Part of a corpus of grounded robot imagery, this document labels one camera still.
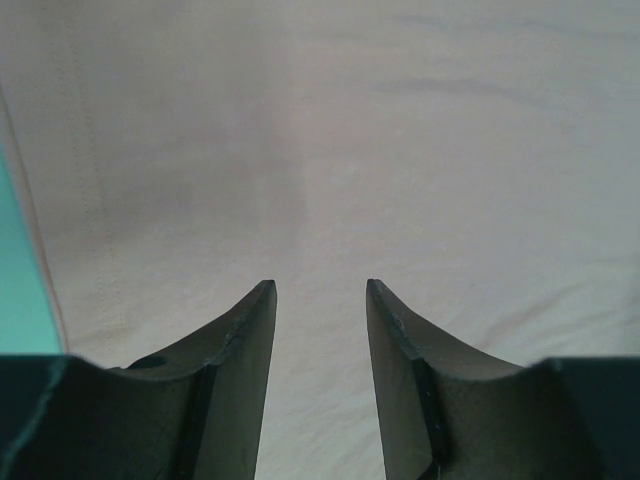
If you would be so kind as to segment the salmon pink t shirt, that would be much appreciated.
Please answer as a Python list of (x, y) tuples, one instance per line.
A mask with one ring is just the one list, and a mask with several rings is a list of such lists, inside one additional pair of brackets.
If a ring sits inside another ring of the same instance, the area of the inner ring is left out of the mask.
[(63, 347), (263, 279), (257, 475), (384, 475), (370, 278), (516, 364), (639, 350), (635, 1), (5, 1), (2, 144)]

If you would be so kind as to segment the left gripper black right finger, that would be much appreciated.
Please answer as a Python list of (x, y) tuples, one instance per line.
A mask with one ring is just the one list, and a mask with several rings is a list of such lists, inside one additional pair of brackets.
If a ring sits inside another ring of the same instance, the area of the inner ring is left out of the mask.
[(382, 281), (366, 316), (389, 479), (635, 479), (639, 361), (518, 366), (405, 305)]

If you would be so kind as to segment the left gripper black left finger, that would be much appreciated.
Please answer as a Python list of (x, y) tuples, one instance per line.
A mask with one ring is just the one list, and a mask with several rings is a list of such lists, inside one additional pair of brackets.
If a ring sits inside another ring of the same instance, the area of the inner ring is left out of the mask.
[(276, 285), (126, 368), (74, 355), (1, 359), (5, 479), (251, 479)]

